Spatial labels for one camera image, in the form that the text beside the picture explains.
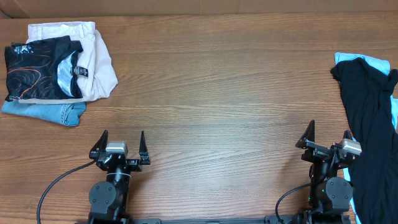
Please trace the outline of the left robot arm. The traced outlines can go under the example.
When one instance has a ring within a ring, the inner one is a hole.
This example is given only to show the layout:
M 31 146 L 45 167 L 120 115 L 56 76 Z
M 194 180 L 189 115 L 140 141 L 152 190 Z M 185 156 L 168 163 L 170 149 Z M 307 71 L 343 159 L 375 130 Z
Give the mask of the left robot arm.
M 129 186 L 132 172 L 140 172 L 150 164 L 144 132 L 141 132 L 139 158 L 129 159 L 124 141 L 108 141 L 105 130 L 91 148 L 89 158 L 106 172 L 106 180 L 96 183 L 89 192 L 91 203 L 88 223 L 133 223 L 127 213 Z

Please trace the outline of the folded beige pants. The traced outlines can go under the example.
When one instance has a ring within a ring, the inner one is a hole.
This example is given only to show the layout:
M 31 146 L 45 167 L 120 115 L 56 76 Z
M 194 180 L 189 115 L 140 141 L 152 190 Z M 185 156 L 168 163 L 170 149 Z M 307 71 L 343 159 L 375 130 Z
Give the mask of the folded beige pants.
M 50 22 L 28 25 L 28 40 L 50 39 L 68 35 L 71 40 L 81 43 L 83 52 L 79 54 L 77 65 L 88 70 L 88 76 L 80 76 L 77 84 L 83 97 L 67 100 L 20 100 L 21 103 L 66 104 L 95 101 L 110 96 L 118 84 L 108 49 L 96 30 L 94 22 Z

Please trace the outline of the black printed cycling jersey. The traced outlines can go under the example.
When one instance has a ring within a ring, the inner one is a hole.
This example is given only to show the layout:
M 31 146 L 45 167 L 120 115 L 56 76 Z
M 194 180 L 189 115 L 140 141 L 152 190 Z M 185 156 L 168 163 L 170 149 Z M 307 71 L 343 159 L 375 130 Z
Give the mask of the black printed cycling jersey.
M 6 101 L 82 98 L 78 77 L 88 76 L 77 66 L 82 52 L 80 41 L 67 35 L 5 47 Z

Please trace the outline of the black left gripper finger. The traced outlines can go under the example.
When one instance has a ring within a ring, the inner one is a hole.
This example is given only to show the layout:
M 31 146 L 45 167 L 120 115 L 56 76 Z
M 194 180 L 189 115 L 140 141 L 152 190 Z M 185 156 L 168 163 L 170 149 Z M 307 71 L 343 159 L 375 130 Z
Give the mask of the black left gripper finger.
M 98 159 L 100 154 L 105 151 L 107 143 L 108 143 L 108 130 L 105 129 L 99 140 L 91 148 L 89 152 L 89 158 Z
M 146 145 L 144 131 L 141 131 L 141 139 L 139 145 L 139 156 L 142 165 L 150 165 L 150 155 Z

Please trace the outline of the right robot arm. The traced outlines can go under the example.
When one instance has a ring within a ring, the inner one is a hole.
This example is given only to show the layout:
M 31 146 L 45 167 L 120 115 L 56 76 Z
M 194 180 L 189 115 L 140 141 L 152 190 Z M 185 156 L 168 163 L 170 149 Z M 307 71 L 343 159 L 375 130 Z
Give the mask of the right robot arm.
M 304 150 L 301 160 L 310 162 L 310 208 L 301 209 L 293 218 L 298 224 L 344 224 L 350 223 L 349 202 L 353 197 L 353 184 L 337 176 L 338 170 L 348 167 L 354 155 L 338 143 L 330 147 L 315 144 L 315 122 L 311 120 L 297 141 L 297 148 Z

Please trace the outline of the folded blue jeans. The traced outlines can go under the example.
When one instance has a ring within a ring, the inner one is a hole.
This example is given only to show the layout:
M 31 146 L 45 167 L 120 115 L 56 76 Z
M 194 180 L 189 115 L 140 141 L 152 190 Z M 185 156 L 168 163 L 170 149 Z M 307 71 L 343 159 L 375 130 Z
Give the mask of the folded blue jeans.
M 1 111 L 7 114 L 42 119 L 64 126 L 78 126 L 80 116 L 86 110 L 86 103 L 27 104 L 5 101 Z

